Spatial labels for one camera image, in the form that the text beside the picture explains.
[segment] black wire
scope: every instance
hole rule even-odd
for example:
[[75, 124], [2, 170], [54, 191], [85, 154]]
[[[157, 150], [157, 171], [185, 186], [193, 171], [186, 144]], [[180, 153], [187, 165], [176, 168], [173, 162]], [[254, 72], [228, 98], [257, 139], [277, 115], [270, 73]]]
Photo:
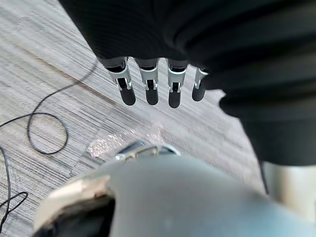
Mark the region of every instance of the black wire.
[[[53, 92], [53, 93], [47, 95], [44, 99], [42, 99], [42, 100], [38, 103], [38, 105], [35, 107], [35, 109], [33, 110], [32, 113], [27, 114], [27, 115], [22, 115], [22, 116], [19, 116], [19, 117], [16, 117], [16, 118], [13, 118], [13, 119], [11, 119], [11, 120], [9, 120], [9, 121], [7, 121], [7, 122], [1, 124], [1, 125], [0, 125], [0, 128], [3, 127], [3, 126], [5, 126], [5, 125], [7, 125], [8, 123], [13, 122], [13, 121], [16, 121], [16, 120], [19, 120], [19, 119], [21, 119], [21, 118], [30, 116], [29, 121], [28, 121], [28, 125], [27, 125], [27, 135], [28, 135], [28, 140], [29, 140], [30, 143], [31, 143], [31, 146], [32, 146], [36, 151], [38, 151], [39, 153], [41, 153], [41, 154], [43, 154], [43, 155], [52, 155], [52, 154], [56, 154], [56, 153], [60, 152], [61, 150], [63, 150], [63, 149], [66, 147], [66, 145], [67, 145], [67, 143], [68, 143], [68, 138], [69, 138], [68, 129], [67, 129], [65, 123], [64, 123], [60, 118], [58, 118], [56, 115], [52, 115], [52, 114], [45, 113], [45, 112], [36, 112], [36, 111], [37, 111], [38, 108], [41, 106], [41, 104], [42, 104], [47, 98], [49, 98], [50, 96], [52, 96], [52, 95], [54, 95], [54, 94], [56, 94], [56, 93], [58, 93], [58, 92], [60, 92], [60, 91], [62, 91], [62, 90], [68, 89], [69, 87], [72, 87], [72, 86], [74, 86], [74, 85], [77, 85], [78, 83], [80, 83], [80, 82], [84, 81], [85, 79], [87, 79], [87, 78], [94, 72], [94, 70], [95, 70], [96, 67], [97, 67], [97, 64], [98, 64], [98, 60], [95, 61], [95, 63], [93, 64], [93, 66], [92, 66], [92, 68], [89, 70], [89, 72], [88, 72], [85, 76], [83, 76], [80, 80], [77, 80], [75, 83], [70, 84], [70, 85], [67, 85], [67, 86], [65, 86], [65, 87], [63, 87], [63, 88], [61, 88], [61, 89], [59, 89], [59, 90], [56, 90], [55, 92]], [[34, 115], [46, 115], [46, 116], [50, 116], [50, 117], [53, 117], [54, 119], [58, 120], [58, 121], [62, 124], [62, 126], [63, 126], [64, 129], [65, 129], [66, 140], [65, 140], [64, 145], [63, 145], [60, 149], [58, 149], [58, 150], [56, 150], [56, 151], [53, 151], [53, 152], [45, 152], [45, 151], [41, 150], [40, 148], [38, 148], [38, 147], [34, 144], [34, 142], [33, 142], [32, 139], [31, 139], [31, 132], [30, 132], [30, 127], [31, 127], [32, 119], [33, 119], [33, 116], [34, 116]], [[0, 208], [1, 208], [3, 205], [5, 205], [5, 204], [7, 203], [7, 205], [6, 205], [6, 210], [5, 210], [5, 214], [4, 214], [4, 216], [3, 216], [3, 218], [2, 218], [2, 220], [1, 220], [1, 222], [0, 222], [0, 234], [1, 234], [1, 232], [2, 232], [2, 226], [3, 226], [3, 224], [5, 223], [5, 221], [6, 221], [7, 217], [8, 217], [8, 214], [9, 214], [10, 212], [14, 211], [16, 208], [18, 208], [18, 207], [22, 204], [22, 202], [25, 201], [25, 199], [28, 197], [29, 194], [28, 194], [28, 192], [20, 192], [20, 193], [18, 193], [18, 194], [16, 194], [16, 195], [14, 195], [14, 196], [11, 197], [11, 182], [10, 182], [10, 175], [9, 175], [8, 158], [7, 158], [6, 154], [5, 154], [4, 149], [3, 149], [1, 146], [0, 146], [0, 151], [1, 151], [2, 155], [3, 155], [4, 165], [5, 165], [5, 172], [6, 172], [6, 178], [7, 178], [7, 183], [8, 183], [8, 199], [7, 199], [5, 202], [3, 202], [2, 204], [0, 204]], [[21, 195], [24, 195], [23, 199], [22, 199], [17, 205], [15, 205], [11, 210], [9, 210], [10, 201], [11, 201], [12, 199], [14, 199], [14, 198], [17, 198], [18, 196], [21, 196]]]

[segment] gray laminate floor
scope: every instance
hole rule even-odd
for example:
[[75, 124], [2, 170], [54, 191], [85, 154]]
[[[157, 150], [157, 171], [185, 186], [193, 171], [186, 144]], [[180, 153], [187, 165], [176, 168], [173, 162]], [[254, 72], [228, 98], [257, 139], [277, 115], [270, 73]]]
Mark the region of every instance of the gray laminate floor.
[[[11, 0], [0, 5], [0, 123], [30, 113], [49, 93], [85, 75], [95, 60], [89, 46], [56, 0]], [[42, 156], [26, 137], [27, 119], [0, 129], [0, 145], [9, 159], [13, 194], [29, 198], [10, 214], [3, 236], [29, 236], [39, 202], [71, 177], [105, 162], [120, 146], [136, 139], [166, 142], [203, 159], [254, 188], [261, 189], [258, 167], [239, 121], [218, 108], [221, 91], [191, 99], [195, 69], [188, 69], [178, 109], [168, 106], [166, 63], [159, 64], [159, 103], [149, 106], [133, 60], [129, 61], [137, 102], [123, 104], [108, 73], [98, 64], [83, 84], [49, 98], [39, 109], [67, 124], [69, 144]], [[44, 116], [34, 119], [33, 140], [47, 151], [63, 143], [60, 125]], [[7, 184], [0, 161], [0, 202]]]

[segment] black fabric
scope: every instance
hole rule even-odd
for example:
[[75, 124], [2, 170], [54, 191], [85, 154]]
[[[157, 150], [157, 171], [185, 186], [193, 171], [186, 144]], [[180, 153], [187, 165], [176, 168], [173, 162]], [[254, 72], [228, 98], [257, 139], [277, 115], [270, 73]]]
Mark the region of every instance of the black fabric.
[[188, 60], [259, 160], [316, 164], [315, 0], [60, 0], [99, 58]]

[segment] shiny metal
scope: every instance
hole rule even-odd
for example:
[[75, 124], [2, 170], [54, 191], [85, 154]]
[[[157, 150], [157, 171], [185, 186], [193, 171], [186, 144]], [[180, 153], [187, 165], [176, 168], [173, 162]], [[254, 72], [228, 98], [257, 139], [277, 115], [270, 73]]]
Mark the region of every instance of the shiny metal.
[[174, 154], [178, 156], [181, 155], [180, 152], [171, 145], [145, 145], [145, 146], [138, 147], [130, 151], [129, 153], [118, 154], [117, 157], [119, 157], [119, 159], [137, 158], [138, 156], [143, 155], [145, 152], [146, 152], [146, 155], [157, 156], [159, 155], [162, 149], [167, 149], [169, 151], [172, 151]]
[[316, 221], [316, 166], [263, 164], [269, 196], [298, 213]]
[[[65, 229], [60, 213], [84, 195], [91, 202], [115, 200], [110, 237], [316, 236], [313, 225], [204, 161], [158, 155], [163, 147], [142, 147], [127, 155], [131, 158], [113, 160], [66, 184], [38, 208], [35, 231], [47, 230], [49, 223], [62, 231], [59, 236], [72, 236], [81, 223]], [[91, 233], [100, 227], [82, 224]]]
[[119, 72], [119, 73], [114, 73], [114, 72], [111, 72], [108, 70], [111, 78], [112, 78], [112, 81], [118, 86], [118, 89], [119, 90], [122, 90], [121, 86], [119, 85], [119, 79], [120, 78], [124, 78], [125, 79], [125, 83], [126, 83], [126, 87], [128, 90], [131, 89], [132, 87], [132, 79], [131, 79], [131, 76], [130, 76], [130, 73], [129, 73], [129, 68], [128, 68], [128, 64], [127, 64], [127, 59], [124, 60], [125, 62], [125, 67], [124, 69]]
[[170, 65], [168, 64], [168, 85], [169, 85], [169, 91], [173, 92], [172, 90], [172, 86], [174, 83], [178, 83], [178, 93], [181, 92], [181, 88], [183, 86], [184, 83], [184, 77], [186, 74], [187, 68], [185, 68], [183, 71], [181, 72], [174, 72], [173, 70], [170, 69]]
[[196, 77], [194, 79], [194, 87], [196, 89], [199, 89], [199, 85], [201, 83], [201, 80], [203, 79], [203, 77], [207, 76], [208, 73], [207, 72], [204, 72], [202, 71], [200, 68], [197, 68], [197, 71], [196, 71]]
[[142, 77], [142, 81], [145, 85], [145, 89], [149, 90], [148, 88], [148, 81], [153, 80], [154, 81], [154, 90], [157, 90], [158, 87], [158, 67], [155, 67], [152, 70], [145, 70], [142, 68], [139, 68], [140, 75]]

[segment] robotic hand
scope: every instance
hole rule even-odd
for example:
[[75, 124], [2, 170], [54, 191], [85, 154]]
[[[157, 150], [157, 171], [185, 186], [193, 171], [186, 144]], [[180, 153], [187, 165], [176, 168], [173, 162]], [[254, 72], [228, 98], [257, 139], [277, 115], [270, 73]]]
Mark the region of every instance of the robotic hand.
[[[277, 176], [281, 169], [316, 165], [316, 1], [60, 3], [127, 105], [136, 100], [128, 57], [140, 68], [150, 105], [158, 101], [158, 59], [167, 59], [173, 108], [190, 63], [197, 67], [193, 99], [202, 100], [205, 90], [226, 93], [220, 106], [240, 119], [275, 197], [284, 198], [278, 190], [289, 194], [286, 175]], [[164, 149], [123, 152], [52, 193], [39, 209], [35, 236], [315, 236], [314, 229], [219, 171], [172, 149], [162, 155]], [[279, 177], [279, 189], [271, 177]], [[229, 181], [222, 186], [222, 180]], [[307, 212], [315, 218], [311, 207]]]

